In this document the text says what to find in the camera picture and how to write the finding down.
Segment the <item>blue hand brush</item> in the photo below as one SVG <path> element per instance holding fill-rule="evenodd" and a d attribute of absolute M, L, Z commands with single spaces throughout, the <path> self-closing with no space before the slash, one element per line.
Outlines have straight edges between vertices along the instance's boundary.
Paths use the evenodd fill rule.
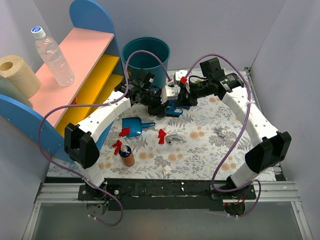
<path fill-rule="evenodd" d="M 183 109 L 175 106 L 175 102 L 176 100 L 168 100 L 166 102 L 166 107 L 164 110 L 166 117 L 178 118 L 183 114 Z"/>

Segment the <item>blue plastic dustpan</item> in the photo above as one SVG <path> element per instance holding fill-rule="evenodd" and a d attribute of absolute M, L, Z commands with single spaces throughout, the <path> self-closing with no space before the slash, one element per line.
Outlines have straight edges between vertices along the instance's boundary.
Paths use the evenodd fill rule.
<path fill-rule="evenodd" d="M 142 134 L 143 128 L 155 127 L 155 122 L 142 122 L 140 117 L 127 117 L 122 119 L 122 128 L 130 128 L 130 135 L 126 136 L 130 137 L 138 137 Z"/>

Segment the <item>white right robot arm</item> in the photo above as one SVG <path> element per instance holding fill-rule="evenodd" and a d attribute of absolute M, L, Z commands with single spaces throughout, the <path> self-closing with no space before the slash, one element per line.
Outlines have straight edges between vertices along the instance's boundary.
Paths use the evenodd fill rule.
<path fill-rule="evenodd" d="M 287 131 L 280 132 L 265 118 L 251 100 L 250 86 L 238 70 L 225 74 L 217 57 L 201 62 L 200 67 L 204 80 L 198 83 L 189 81 L 190 71 L 180 70 L 174 74 L 174 82 L 180 86 L 175 106 L 196 106 L 199 98 L 215 95 L 242 123 L 241 132 L 247 132 L 253 148 L 226 184 L 214 188 L 237 199 L 256 177 L 285 159 L 292 137 Z"/>

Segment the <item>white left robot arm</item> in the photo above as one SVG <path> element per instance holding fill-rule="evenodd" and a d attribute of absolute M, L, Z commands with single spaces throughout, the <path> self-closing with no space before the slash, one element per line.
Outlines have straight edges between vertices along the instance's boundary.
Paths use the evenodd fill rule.
<path fill-rule="evenodd" d="M 90 182 L 89 194 L 95 200 L 106 196 L 106 187 L 102 172 L 98 166 L 100 156 L 99 140 L 107 136 L 107 129 L 114 120 L 129 109 L 134 103 L 143 105 L 155 103 L 161 105 L 161 91 L 153 88 L 150 91 L 135 91 L 130 96 L 111 103 L 123 96 L 121 91 L 112 91 L 104 101 L 106 106 L 98 107 L 93 113 L 76 125 L 69 123 L 64 129 L 64 151 L 80 169 L 84 179 Z"/>

